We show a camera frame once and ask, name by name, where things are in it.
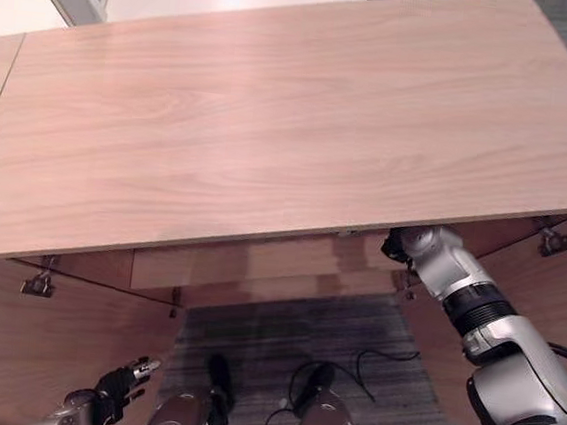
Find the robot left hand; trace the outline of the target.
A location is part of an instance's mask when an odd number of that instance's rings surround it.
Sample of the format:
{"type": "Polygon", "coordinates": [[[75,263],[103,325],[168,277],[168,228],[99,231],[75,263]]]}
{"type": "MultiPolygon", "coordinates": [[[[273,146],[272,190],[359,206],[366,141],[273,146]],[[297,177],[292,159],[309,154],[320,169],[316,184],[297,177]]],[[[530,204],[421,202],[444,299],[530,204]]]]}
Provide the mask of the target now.
{"type": "Polygon", "coordinates": [[[110,412],[119,419],[124,408],[143,394],[141,386],[151,379],[161,363],[158,359],[140,357],[103,375],[97,382],[95,391],[110,408],[110,412]]]}

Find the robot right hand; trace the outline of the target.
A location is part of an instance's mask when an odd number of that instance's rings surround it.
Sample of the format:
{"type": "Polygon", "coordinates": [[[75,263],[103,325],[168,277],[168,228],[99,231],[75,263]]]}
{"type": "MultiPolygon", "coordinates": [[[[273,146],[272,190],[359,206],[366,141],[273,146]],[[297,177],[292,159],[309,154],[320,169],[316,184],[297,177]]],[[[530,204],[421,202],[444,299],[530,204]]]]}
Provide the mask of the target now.
{"type": "Polygon", "coordinates": [[[391,228],[380,250],[392,261],[405,263],[406,266],[408,266],[411,260],[409,252],[407,251],[409,240],[410,234],[406,227],[391,228]]]}

